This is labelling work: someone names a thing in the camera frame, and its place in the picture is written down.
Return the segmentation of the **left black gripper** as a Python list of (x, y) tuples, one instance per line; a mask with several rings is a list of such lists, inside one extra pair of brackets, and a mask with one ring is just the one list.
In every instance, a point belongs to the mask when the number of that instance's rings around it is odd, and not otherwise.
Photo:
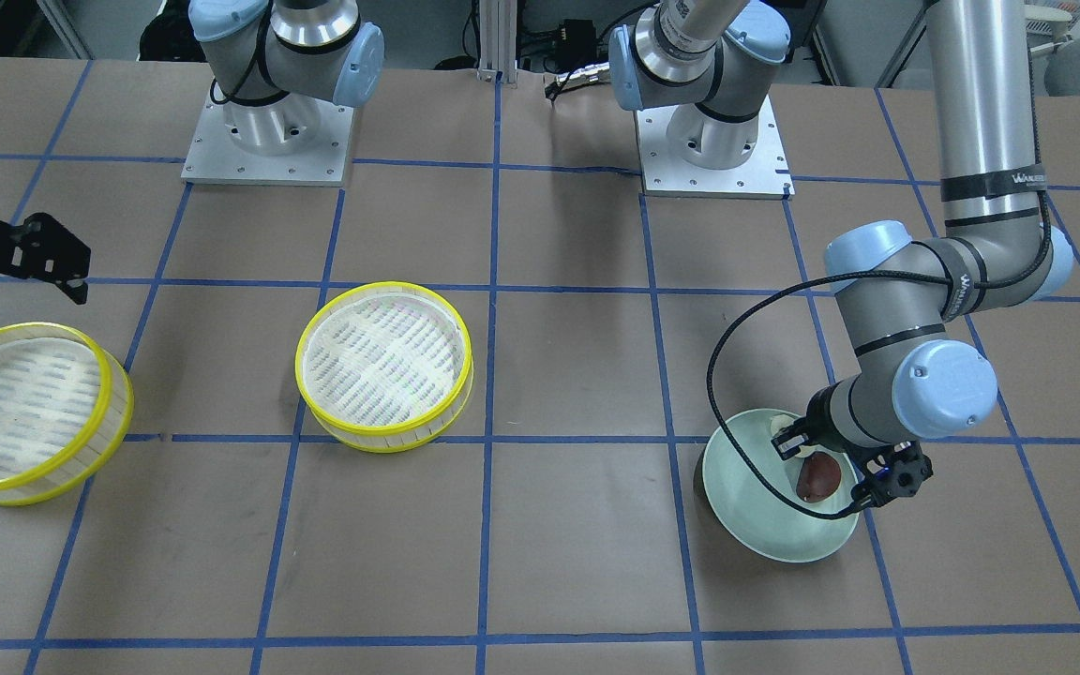
[(789, 460), (819, 448), (841, 453), (858, 471), (851, 502), (840, 516), (854, 516), (913, 497), (924, 480), (934, 475), (933, 461), (916, 440), (885, 442), (867, 435), (851, 411), (835, 411), (839, 389), (822, 389), (807, 403), (805, 420), (772, 420), (772, 448), (780, 460)]

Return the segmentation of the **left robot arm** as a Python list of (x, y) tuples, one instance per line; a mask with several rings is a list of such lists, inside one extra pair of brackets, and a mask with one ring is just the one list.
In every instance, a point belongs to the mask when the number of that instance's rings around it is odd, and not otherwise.
[[(897, 221), (832, 240), (827, 274), (856, 376), (818, 390), (802, 417), (762, 440), (788, 460), (821, 447), (856, 465), (847, 518), (917, 494), (933, 474), (919, 442), (977, 426), (998, 400), (991, 365), (946, 324), (1044, 298), (1068, 280), (1074, 253), (1047, 213), (1020, 1), (924, 1), (939, 39), (933, 72), (944, 237), (916, 242)], [(791, 30), (759, 1), (660, 1), (608, 38), (611, 86), (627, 111), (673, 107), (674, 149), (729, 170), (789, 52)]]

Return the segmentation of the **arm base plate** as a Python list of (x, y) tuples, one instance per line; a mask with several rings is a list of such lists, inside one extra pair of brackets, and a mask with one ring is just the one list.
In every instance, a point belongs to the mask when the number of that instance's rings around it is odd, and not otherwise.
[(644, 192), (674, 198), (794, 195), (772, 100), (755, 118), (728, 123), (683, 104), (635, 111)]
[(210, 89), (184, 161), (195, 185), (342, 188), (360, 111), (286, 93), (226, 102)]

